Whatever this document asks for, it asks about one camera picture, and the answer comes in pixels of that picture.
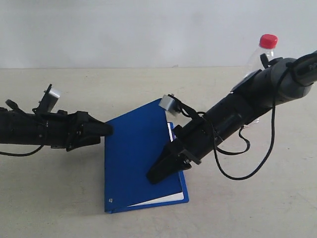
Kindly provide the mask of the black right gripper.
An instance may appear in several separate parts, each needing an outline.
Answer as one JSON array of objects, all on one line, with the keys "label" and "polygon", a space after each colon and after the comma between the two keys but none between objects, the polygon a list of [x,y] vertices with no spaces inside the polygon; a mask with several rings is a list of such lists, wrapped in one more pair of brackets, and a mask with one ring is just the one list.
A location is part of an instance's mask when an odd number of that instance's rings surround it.
[{"label": "black right gripper", "polygon": [[146,174],[151,184],[157,184],[170,175],[191,168],[190,163],[200,164],[202,158],[213,150],[223,138],[223,120],[198,116],[184,126],[173,130],[176,140],[167,143],[162,153]]}]

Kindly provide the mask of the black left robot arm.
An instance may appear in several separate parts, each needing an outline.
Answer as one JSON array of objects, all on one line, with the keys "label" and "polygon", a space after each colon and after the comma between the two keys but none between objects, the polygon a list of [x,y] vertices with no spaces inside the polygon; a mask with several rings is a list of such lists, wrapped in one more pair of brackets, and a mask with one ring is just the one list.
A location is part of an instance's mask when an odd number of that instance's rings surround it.
[{"label": "black left robot arm", "polygon": [[113,134],[113,127],[87,112],[24,114],[0,109],[1,144],[39,145],[67,152],[101,142]]}]

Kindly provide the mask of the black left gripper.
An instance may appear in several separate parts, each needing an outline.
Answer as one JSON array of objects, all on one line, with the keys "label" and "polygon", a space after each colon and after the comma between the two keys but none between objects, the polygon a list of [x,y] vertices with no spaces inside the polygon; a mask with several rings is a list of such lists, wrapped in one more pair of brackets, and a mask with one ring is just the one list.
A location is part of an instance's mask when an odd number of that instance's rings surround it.
[{"label": "black left gripper", "polygon": [[61,115],[49,121],[47,145],[52,149],[71,151],[101,142],[101,136],[113,135],[113,127],[99,121],[87,112]]}]

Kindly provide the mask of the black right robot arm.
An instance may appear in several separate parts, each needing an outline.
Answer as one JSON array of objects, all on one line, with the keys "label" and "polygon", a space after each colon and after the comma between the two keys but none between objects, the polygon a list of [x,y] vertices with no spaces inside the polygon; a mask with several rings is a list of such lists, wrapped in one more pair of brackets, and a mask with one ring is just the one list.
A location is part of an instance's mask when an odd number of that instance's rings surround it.
[{"label": "black right robot arm", "polygon": [[183,114],[190,121],[176,126],[175,139],[167,143],[147,172],[147,179],[156,184],[213,152],[227,155],[219,145],[234,133],[241,133],[262,115],[275,114],[278,105],[306,96],[317,80],[317,55],[298,59],[261,56],[263,68],[250,73],[230,93],[206,112],[198,112],[175,96],[163,96],[160,106],[167,112]]}]

